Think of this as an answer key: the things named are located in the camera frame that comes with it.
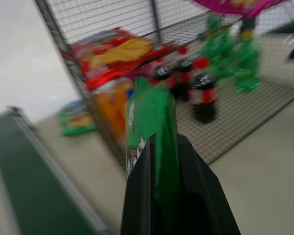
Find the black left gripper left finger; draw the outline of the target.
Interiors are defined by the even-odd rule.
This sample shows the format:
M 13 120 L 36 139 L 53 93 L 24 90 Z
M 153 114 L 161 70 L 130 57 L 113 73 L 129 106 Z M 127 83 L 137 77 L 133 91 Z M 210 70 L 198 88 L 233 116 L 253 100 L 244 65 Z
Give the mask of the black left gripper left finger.
M 126 181 L 120 234 L 151 234 L 150 144 L 146 142 Z

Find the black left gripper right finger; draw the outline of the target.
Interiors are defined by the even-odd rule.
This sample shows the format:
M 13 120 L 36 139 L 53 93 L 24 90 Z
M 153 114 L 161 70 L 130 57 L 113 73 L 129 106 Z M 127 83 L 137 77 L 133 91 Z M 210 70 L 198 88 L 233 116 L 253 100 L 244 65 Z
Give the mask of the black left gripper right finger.
M 182 235 L 239 235 L 218 177 L 195 151 L 188 138 L 177 135 L 183 181 L 179 231 Z

